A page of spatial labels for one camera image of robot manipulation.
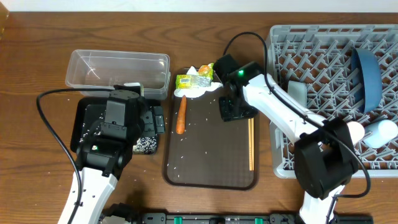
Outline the light blue rice bowl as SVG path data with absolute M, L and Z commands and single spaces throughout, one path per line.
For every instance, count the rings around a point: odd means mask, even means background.
M 288 92 L 295 101 L 304 108 L 307 107 L 307 86 L 301 82 L 289 81 Z

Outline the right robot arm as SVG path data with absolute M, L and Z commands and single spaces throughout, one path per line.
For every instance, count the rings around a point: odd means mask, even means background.
M 223 121 L 265 114 L 294 144 L 295 176 L 305 191 L 299 215 L 304 223 L 330 223 L 336 196 L 358 171 L 353 146 L 365 134 L 356 122 L 331 121 L 306 109 L 251 62 L 243 67 L 230 54 L 213 70 L 226 88 L 219 99 Z

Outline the white napkin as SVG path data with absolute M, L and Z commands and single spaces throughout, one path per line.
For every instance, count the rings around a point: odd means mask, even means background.
M 197 74 L 198 70 L 199 69 L 196 69 L 194 66 L 191 66 L 185 74 L 181 75 L 198 75 Z M 214 81 L 214 74 L 215 72 L 213 71 L 213 79 L 209 87 L 201 87 L 194 89 L 176 89 L 176 84 L 175 84 L 174 95 L 179 98 L 182 98 L 183 96 L 186 96 L 187 98 L 198 98 L 204 95 L 206 92 L 212 92 L 221 88 L 223 84 L 221 82 Z

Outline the green snack wrapper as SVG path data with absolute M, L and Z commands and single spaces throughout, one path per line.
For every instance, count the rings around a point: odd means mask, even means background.
M 209 87 L 212 79 L 201 75 L 177 75 L 176 89 L 194 89 Z

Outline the dark blue plate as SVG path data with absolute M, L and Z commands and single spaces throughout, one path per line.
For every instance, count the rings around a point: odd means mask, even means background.
M 353 78 L 354 86 L 362 85 L 354 94 L 356 101 L 364 100 L 359 111 L 367 113 L 376 109 L 382 100 L 382 78 L 377 57 L 368 49 L 353 49 L 351 69 L 358 69 L 358 74 Z

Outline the orange snack wrapper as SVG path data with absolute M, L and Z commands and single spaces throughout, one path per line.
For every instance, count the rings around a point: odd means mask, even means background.
M 197 74 L 201 77 L 209 78 L 210 80 L 213 79 L 213 66 L 214 63 L 209 63 L 208 65 L 202 65 Z

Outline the orange carrot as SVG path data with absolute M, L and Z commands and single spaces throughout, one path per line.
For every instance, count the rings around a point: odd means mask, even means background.
M 177 123 L 176 123 L 177 134 L 183 134 L 185 132 L 186 110 L 187 110 L 187 97 L 183 96 L 177 114 Z

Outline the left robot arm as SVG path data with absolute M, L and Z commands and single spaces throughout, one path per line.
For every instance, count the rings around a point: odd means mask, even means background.
M 70 148 L 77 172 L 60 223 L 141 223 L 124 203 L 105 208 L 123 169 L 140 140 L 164 133 L 164 113 L 157 100 L 131 90 L 78 102 Z

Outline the small blue cup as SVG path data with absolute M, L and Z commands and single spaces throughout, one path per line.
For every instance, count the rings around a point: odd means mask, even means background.
M 385 119 L 366 126 L 365 131 L 371 133 L 364 140 L 365 145 L 377 149 L 397 136 L 397 125 L 393 121 Z

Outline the small pink cup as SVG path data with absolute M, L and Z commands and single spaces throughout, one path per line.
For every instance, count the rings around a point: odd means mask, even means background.
M 365 135 L 364 127 L 356 121 L 347 122 L 347 127 L 349 129 L 349 134 L 353 144 L 356 144 L 362 140 Z

